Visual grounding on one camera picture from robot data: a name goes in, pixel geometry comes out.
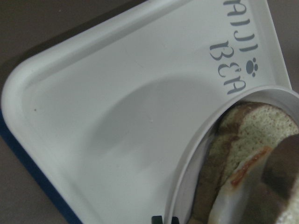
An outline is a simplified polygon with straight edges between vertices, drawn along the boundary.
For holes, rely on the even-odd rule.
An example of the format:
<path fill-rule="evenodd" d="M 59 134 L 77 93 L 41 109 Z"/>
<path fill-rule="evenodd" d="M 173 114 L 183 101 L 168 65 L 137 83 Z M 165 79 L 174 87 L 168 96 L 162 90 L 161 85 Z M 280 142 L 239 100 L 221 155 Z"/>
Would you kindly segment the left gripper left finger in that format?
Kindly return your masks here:
<path fill-rule="evenodd" d="M 151 224 L 163 224 L 162 216 L 153 216 L 151 218 Z"/>

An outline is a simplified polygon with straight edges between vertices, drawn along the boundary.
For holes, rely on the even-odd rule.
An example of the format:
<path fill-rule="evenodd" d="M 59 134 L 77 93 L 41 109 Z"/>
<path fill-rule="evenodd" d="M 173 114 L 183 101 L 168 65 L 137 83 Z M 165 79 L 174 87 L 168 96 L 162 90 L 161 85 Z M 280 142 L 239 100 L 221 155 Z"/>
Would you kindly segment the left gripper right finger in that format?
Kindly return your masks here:
<path fill-rule="evenodd" d="M 178 217 L 172 217 L 171 224 L 179 224 L 179 218 Z"/>

